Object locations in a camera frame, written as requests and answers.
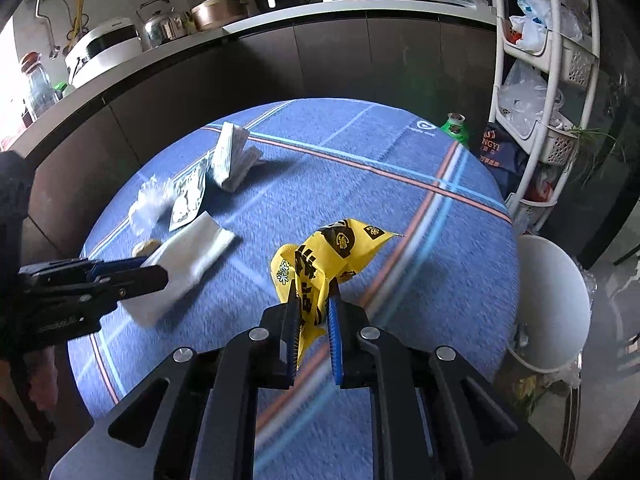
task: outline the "rice cooker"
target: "rice cooker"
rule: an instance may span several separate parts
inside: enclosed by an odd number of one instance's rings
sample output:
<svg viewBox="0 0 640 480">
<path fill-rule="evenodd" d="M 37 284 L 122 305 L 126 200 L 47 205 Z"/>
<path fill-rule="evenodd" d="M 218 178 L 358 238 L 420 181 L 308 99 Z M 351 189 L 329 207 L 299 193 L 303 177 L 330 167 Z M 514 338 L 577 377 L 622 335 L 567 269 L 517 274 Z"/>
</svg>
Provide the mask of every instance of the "rice cooker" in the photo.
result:
<svg viewBox="0 0 640 480">
<path fill-rule="evenodd" d="M 113 18 L 85 34 L 65 57 L 69 84 L 78 88 L 142 53 L 142 40 L 129 18 Z"/>
</svg>

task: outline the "red lid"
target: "red lid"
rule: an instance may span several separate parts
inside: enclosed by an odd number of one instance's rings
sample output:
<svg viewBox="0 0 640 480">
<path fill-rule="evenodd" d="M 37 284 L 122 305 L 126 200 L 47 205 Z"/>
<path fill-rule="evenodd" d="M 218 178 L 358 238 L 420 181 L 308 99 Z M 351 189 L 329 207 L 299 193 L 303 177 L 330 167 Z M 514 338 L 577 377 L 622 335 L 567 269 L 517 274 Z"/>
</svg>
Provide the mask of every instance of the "red lid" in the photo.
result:
<svg viewBox="0 0 640 480">
<path fill-rule="evenodd" d="M 27 72 L 35 63 L 39 62 L 39 52 L 27 52 L 20 60 L 20 72 Z"/>
</svg>

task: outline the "window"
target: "window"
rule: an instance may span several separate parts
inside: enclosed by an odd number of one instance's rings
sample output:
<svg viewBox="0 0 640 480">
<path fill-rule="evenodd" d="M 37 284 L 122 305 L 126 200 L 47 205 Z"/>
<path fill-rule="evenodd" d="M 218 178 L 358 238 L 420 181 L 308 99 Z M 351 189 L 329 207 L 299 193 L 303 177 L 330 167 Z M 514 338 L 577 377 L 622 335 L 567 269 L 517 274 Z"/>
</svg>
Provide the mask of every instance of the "window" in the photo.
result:
<svg viewBox="0 0 640 480">
<path fill-rule="evenodd" d="M 22 74 L 15 52 L 14 20 L 0 32 L 0 151 L 6 150 L 24 131 L 22 122 Z"/>
</svg>

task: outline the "round table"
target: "round table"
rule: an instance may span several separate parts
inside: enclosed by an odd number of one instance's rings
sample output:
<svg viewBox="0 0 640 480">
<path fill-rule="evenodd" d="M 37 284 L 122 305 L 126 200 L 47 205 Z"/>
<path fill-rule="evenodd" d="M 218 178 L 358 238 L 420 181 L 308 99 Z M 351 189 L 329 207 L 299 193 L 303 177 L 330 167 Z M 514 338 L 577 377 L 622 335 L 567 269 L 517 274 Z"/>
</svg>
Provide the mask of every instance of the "round table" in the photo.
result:
<svg viewBox="0 0 640 480">
<path fill-rule="evenodd" d="M 82 256 L 116 260 L 141 241 L 127 212 L 153 174 L 188 171 L 223 121 L 251 131 L 265 163 L 233 194 L 207 184 L 203 207 L 238 241 L 153 329 L 122 308 L 97 334 L 69 343 L 79 391 L 94 417 L 107 413 L 175 348 L 206 351 L 258 324 L 279 303 L 270 261 L 285 243 L 355 218 L 401 233 L 341 286 L 377 326 L 405 345 L 455 347 L 489 380 L 506 348 L 518 299 L 510 220 L 491 175 L 462 145 L 405 110 L 345 99 L 303 99 L 244 110 L 208 124 L 156 155 L 117 193 Z M 167 240 L 166 224 L 156 236 Z M 327 359 L 305 356 L 296 387 L 260 391 L 256 478 L 369 479 L 369 393 L 339 390 Z"/>
</svg>

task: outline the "yellow plastic bag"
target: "yellow plastic bag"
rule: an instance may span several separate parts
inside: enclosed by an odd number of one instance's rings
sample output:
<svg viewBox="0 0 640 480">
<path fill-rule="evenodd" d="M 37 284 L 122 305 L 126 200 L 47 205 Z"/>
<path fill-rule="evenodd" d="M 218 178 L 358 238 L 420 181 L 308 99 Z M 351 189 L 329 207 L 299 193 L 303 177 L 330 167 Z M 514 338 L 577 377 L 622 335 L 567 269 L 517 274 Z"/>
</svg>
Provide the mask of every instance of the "yellow plastic bag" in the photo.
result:
<svg viewBox="0 0 640 480">
<path fill-rule="evenodd" d="M 347 218 L 319 228 L 300 246 L 286 244 L 271 260 L 271 279 L 281 302 L 292 280 L 302 308 L 298 361 L 324 329 L 329 282 L 350 280 L 364 269 L 395 233 Z"/>
</svg>

